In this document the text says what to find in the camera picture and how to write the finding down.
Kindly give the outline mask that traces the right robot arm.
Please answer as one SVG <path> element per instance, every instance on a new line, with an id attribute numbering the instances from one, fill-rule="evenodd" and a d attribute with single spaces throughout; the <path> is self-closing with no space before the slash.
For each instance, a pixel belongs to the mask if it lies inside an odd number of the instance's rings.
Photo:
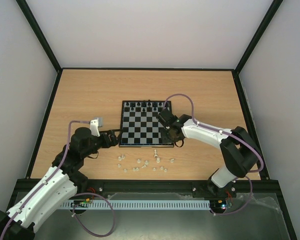
<path id="1" fill-rule="evenodd" d="M 250 172 L 259 172 L 264 167 L 258 146 L 240 126 L 234 129 L 219 128 L 194 120 L 190 115 L 177 117 L 165 111 L 156 118 L 163 126 L 160 130 L 163 143 L 176 144 L 194 139 L 221 151 L 224 165 L 208 178 L 204 186 L 213 196 L 223 193 L 230 182 L 244 178 Z M 257 163 L 259 168 L 253 170 Z"/>

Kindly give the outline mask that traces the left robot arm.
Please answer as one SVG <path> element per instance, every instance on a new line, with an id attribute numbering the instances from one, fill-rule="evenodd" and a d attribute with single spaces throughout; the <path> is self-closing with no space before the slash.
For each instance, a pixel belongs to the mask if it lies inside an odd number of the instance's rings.
<path id="1" fill-rule="evenodd" d="M 0 240 L 33 240 L 44 222 L 66 200 L 86 194 L 88 178 L 80 172 L 85 158 L 119 144 L 115 130 L 93 134 L 79 127 L 42 179 L 6 212 L 0 210 Z"/>

